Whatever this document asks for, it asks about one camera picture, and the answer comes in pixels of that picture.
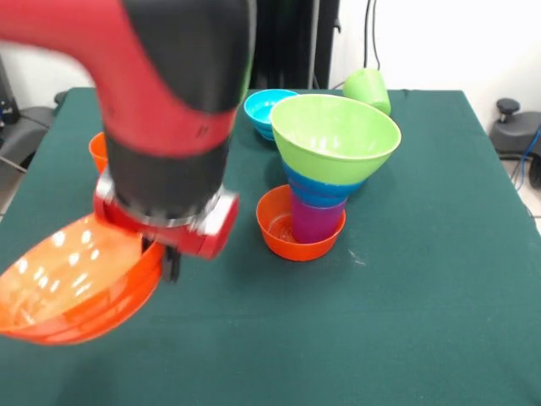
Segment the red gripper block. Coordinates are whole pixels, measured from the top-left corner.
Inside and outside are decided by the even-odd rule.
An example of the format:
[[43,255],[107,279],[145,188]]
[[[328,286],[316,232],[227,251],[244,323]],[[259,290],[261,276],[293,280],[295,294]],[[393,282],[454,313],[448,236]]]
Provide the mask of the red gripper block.
[[176,283],[180,277],[181,254],[209,260],[223,249],[238,215],[239,197],[220,187],[198,214],[179,219],[148,217],[122,206],[110,173],[104,172],[97,180],[93,209],[103,222],[144,235],[142,255],[148,251],[154,254],[156,241],[167,245],[162,257],[161,279],[165,283]]

